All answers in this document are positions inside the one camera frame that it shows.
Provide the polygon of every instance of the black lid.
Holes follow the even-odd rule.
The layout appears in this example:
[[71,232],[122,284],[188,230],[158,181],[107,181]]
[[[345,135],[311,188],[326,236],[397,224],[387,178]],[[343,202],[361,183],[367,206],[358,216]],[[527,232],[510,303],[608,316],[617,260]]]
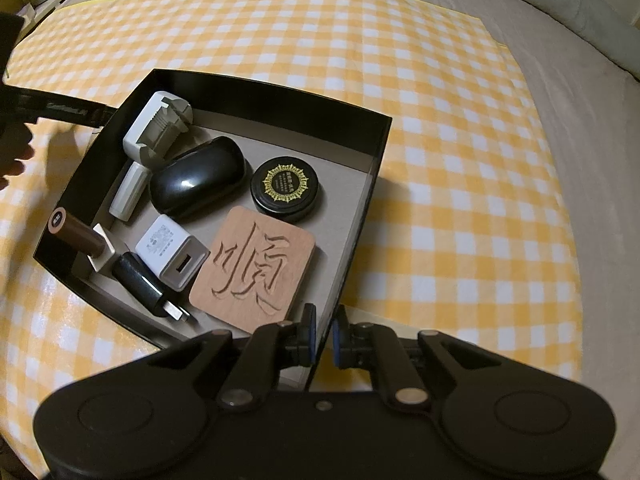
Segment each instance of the black lid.
[[261,212],[293,221],[311,210],[318,187],[316,172],[304,160],[278,156],[255,171],[251,179],[251,196]]

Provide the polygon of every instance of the wooden coaster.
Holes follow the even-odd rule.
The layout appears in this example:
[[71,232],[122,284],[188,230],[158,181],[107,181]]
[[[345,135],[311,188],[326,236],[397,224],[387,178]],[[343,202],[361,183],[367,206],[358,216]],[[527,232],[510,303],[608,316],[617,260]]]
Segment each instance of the wooden coaster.
[[282,321],[315,246],[304,229],[236,206],[216,234],[189,301],[249,333]]

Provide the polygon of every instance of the gold emblem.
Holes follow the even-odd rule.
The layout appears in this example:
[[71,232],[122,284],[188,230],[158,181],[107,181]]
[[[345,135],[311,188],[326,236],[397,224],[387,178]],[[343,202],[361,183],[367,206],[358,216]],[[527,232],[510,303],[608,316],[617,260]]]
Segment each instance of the gold emblem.
[[[280,193],[276,191],[273,187],[273,179],[279,173],[291,172],[298,178],[298,188],[293,189],[293,182],[291,181],[290,175],[288,175],[289,179],[286,180],[286,176],[284,176],[285,181],[280,183],[280,186],[289,186],[290,191],[288,193]],[[267,177],[262,181],[264,184],[264,192],[269,195],[274,200],[279,200],[281,202],[291,202],[296,198],[301,198],[302,193],[305,189],[308,189],[306,186],[306,181],[308,178],[305,176],[304,171],[300,170],[300,168],[296,168],[293,164],[287,164],[283,166],[281,164],[277,165],[276,168],[269,170],[267,173]]]

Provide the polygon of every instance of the tablecloth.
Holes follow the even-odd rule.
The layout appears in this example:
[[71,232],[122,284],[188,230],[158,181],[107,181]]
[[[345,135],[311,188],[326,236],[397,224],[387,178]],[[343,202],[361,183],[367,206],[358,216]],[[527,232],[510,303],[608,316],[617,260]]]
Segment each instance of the tablecloth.
[[[477,18],[418,0],[99,0],[57,10],[9,84],[120,104],[153,68],[305,89],[394,118],[342,300],[576,378],[579,278],[526,83]],[[90,133],[34,126],[0,192],[0,430],[34,472],[38,403],[152,347],[31,259]]]

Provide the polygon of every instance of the beige bed sheet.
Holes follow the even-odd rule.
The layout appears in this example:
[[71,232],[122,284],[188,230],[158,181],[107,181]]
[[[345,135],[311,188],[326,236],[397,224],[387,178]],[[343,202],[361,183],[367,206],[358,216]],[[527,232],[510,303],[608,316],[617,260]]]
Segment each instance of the beige bed sheet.
[[[67,0],[73,4],[86,0]],[[584,308],[582,380],[612,405],[603,472],[640,477],[640,83],[521,0],[424,0],[482,19],[519,63],[568,206]]]

